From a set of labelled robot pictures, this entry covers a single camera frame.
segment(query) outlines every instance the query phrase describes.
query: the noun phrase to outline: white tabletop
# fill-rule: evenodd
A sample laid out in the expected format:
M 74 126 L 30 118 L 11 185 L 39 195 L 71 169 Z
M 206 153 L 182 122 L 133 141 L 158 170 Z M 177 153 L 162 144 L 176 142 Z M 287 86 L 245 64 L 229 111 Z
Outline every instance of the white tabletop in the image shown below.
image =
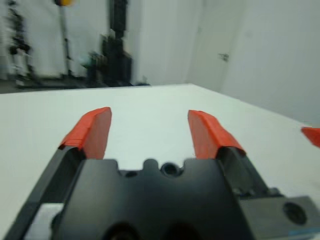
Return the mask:
M 11 93 L 0 95 L 0 238 L 63 137 L 102 107 L 112 110 L 104 157 L 120 169 L 195 157 L 187 115 L 201 110 L 233 134 L 269 187 L 309 195 L 320 208 L 320 148 L 298 121 L 192 84 Z

